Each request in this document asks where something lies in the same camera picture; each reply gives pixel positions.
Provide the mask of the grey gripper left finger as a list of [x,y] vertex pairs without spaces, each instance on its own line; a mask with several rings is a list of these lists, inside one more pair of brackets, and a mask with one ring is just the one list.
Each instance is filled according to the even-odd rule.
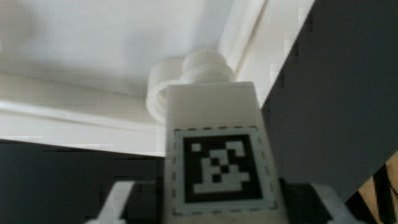
[[127,224],[127,220],[122,218],[122,215],[134,186],[134,181],[118,181],[114,183],[98,217],[84,224]]

